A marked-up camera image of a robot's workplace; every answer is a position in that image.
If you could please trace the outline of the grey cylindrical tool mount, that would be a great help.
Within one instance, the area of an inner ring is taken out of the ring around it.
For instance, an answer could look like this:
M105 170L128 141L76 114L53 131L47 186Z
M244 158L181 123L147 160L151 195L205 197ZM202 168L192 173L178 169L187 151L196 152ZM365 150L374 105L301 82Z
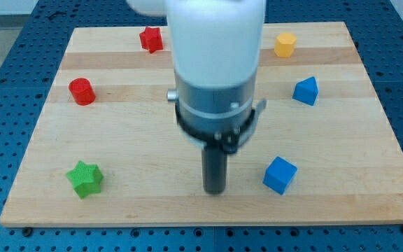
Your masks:
M199 86L175 74L177 123L200 148L236 153L255 132L265 99L253 106L256 75L233 85Z

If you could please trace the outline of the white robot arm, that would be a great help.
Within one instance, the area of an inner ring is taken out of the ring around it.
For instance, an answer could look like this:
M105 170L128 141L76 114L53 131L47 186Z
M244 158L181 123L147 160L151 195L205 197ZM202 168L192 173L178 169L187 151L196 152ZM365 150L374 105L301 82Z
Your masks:
M176 120L201 148L206 193L224 191L227 157L253 135L266 101L253 105L265 1L127 0L135 12L165 17L176 86Z

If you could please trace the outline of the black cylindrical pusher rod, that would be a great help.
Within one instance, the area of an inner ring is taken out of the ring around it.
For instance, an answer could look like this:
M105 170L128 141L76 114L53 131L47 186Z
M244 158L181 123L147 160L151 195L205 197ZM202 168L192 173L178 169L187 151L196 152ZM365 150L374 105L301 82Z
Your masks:
M204 191L221 194L227 182L227 154L218 146L207 146L201 152Z

